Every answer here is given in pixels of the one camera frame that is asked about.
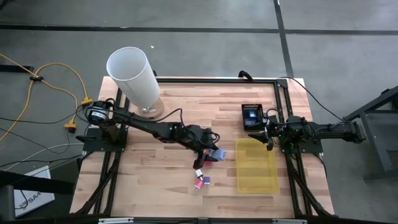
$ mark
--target wooden tabletop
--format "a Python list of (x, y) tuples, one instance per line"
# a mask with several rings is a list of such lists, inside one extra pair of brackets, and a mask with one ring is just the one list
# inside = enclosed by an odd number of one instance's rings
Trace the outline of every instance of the wooden tabletop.
[[(305, 90), (288, 80), (294, 115), (312, 120)], [(191, 150), (178, 144), (163, 144), (150, 134), (130, 128), (122, 153), (112, 216), (125, 217), (236, 217), (292, 218), (292, 199), (284, 155), (274, 146), (279, 180), (276, 194), (241, 194), (236, 187), (235, 141), (248, 138), (243, 131), (241, 104), (261, 103), (264, 110), (276, 108), (274, 87), (268, 84), (160, 83), (164, 115), (183, 109), (185, 124), (211, 127), (221, 136), (218, 147), (227, 151), (225, 161), (202, 168), (211, 186), (194, 190)], [(99, 100), (115, 98), (117, 85), (104, 77)], [(134, 105), (130, 111), (137, 112)], [(178, 113), (165, 121), (180, 121)], [(94, 192), (100, 179), (103, 152), (87, 157), (78, 178), (71, 212), (77, 211)], [(312, 154), (303, 154), (307, 184), (314, 196), (333, 213), (323, 166)], [(304, 211), (301, 191), (300, 208)]]

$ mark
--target yellow bin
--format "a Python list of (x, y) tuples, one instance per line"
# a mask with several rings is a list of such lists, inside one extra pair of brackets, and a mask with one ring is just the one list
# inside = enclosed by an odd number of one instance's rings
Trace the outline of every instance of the yellow bin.
[(236, 175), (241, 193), (277, 193), (275, 152), (255, 139), (236, 140)]

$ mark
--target gray floor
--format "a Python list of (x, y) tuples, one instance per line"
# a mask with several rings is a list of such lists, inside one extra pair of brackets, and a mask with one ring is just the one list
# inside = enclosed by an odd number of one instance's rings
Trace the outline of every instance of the gray floor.
[[(396, 30), (395, 0), (280, 0), (287, 29)], [(272, 0), (15, 0), (0, 12), (0, 22), (118, 27), (277, 28)], [(295, 77), (302, 77), (326, 107), (344, 116), (398, 84), (398, 36), (287, 35)], [(96, 98), (105, 62), (116, 49), (128, 45), (143, 49), (161, 76), (235, 77), (246, 70), (254, 77), (285, 74), (278, 34), (216, 34), (167, 32), (48, 32), (0, 31), (0, 53), (36, 68), (63, 62), (82, 75)], [(49, 68), (46, 80), (83, 98), (78, 79), (64, 68)], [(2, 73), (0, 116), (16, 118), (23, 109), (27, 75)], [(314, 120), (336, 119), (310, 102)], [(73, 100), (40, 83), (34, 85), (26, 120), (55, 121), (73, 112)], [(78, 133), (85, 124), (77, 120)], [(7, 129), (10, 122), (0, 121)], [(63, 123), (19, 123), (13, 131), (49, 147), (67, 143)], [(397, 180), (365, 183), (363, 174), (378, 169), (367, 142), (323, 141), (325, 163), (337, 215), (396, 222)], [(0, 144), (0, 164), (21, 160), (40, 146), (8, 135)], [(36, 159), (51, 160), (78, 154), (71, 147), (62, 156), (44, 152)], [(42, 163), (16, 166), (28, 172)]]

